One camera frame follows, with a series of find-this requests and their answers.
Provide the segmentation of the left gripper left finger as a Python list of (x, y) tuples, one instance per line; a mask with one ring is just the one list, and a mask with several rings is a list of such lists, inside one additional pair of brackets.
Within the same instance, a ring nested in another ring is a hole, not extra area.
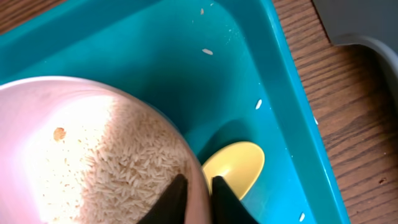
[(184, 224), (188, 180), (175, 176), (148, 213), (137, 224)]

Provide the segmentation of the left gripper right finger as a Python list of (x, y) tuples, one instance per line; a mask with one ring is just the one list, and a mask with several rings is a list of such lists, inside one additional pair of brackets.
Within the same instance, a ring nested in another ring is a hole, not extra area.
[(213, 221), (217, 224), (258, 224), (222, 176), (212, 178)]

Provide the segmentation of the pink bowl with rice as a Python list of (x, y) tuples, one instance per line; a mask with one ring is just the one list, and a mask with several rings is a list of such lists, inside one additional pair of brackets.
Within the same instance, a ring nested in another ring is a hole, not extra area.
[(2, 223), (138, 223), (178, 174), (184, 223), (211, 223), (195, 155), (151, 106), (82, 78), (1, 85)]

